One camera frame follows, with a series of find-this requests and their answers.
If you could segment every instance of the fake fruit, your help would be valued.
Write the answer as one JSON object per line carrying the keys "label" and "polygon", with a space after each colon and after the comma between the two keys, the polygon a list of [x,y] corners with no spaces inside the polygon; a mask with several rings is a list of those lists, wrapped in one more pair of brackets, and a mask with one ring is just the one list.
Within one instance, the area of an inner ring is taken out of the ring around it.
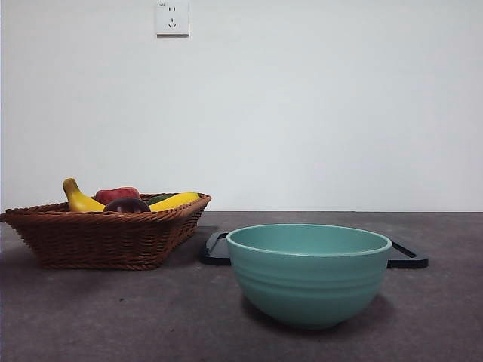
{"label": "fake fruit", "polygon": [[152,204],[155,204],[156,202],[166,200],[167,198],[170,198],[171,196],[173,196],[173,195],[172,194],[164,194],[164,195],[155,196],[153,198],[150,198],[147,201],[147,203],[148,203],[148,205],[152,205]]}
{"label": "fake fruit", "polygon": [[116,198],[139,198],[139,192],[134,187],[119,187],[112,190],[99,190],[94,198],[101,204],[107,205]]}
{"label": "fake fruit", "polygon": [[169,209],[174,209],[183,204],[188,204],[189,202],[199,199],[199,195],[196,192],[182,192],[167,198],[166,200],[156,202],[149,206],[151,211],[164,211]]}
{"label": "fake fruit", "polygon": [[104,211],[118,211],[120,213],[144,213],[151,211],[149,206],[139,198],[116,198],[109,202]]}
{"label": "fake fruit", "polygon": [[84,195],[77,186],[77,182],[73,178],[65,179],[62,188],[69,202],[69,209],[77,213],[86,213],[89,211],[103,211],[104,205],[94,199]]}

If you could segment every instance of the wall socket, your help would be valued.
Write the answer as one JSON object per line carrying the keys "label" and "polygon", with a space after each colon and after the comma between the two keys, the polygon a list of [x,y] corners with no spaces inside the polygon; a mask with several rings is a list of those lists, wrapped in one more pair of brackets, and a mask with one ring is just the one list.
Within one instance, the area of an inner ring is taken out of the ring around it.
{"label": "wall socket", "polygon": [[189,35],[189,2],[161,1],[155,6],[157,36]]}

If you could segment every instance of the table surface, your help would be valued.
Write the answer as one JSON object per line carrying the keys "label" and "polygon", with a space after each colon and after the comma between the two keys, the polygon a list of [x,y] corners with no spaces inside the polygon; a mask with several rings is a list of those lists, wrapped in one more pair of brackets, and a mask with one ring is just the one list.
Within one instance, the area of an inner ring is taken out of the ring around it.
{"label": "table surface", "polygon": [[[345,225],[429,256],[388,269],[360,314],[329,330],[255,309],[230,266],[201,264],[214,232],[267,223]],[[205,212],[153,271],[45,270],[2,224],[0,361],[482,361],[483,213]]]}

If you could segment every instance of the green ceramic bowl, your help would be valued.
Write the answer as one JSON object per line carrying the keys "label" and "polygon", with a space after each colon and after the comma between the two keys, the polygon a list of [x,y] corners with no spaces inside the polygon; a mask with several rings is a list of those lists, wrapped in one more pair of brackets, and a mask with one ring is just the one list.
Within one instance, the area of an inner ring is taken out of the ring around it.
{"label": "green ceramic bowl", "polygon": [[276,320],[310,329],[338,324],[371,302],[391,247],[385,236],[332,225],[257,225],[226,238],[245,296]]}

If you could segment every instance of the woven basket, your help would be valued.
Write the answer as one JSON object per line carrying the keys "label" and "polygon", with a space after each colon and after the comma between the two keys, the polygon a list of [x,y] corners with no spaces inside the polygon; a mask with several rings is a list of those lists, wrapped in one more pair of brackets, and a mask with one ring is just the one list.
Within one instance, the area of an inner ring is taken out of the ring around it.
{"label": "woven basket", "polygon": [[[163,194],[142,194],[146,201]],[[10,225],[42,268],[150,270],[195,233],[211,196],[171,210],[151,213],[74,213],[69,205],[8,209]]]}

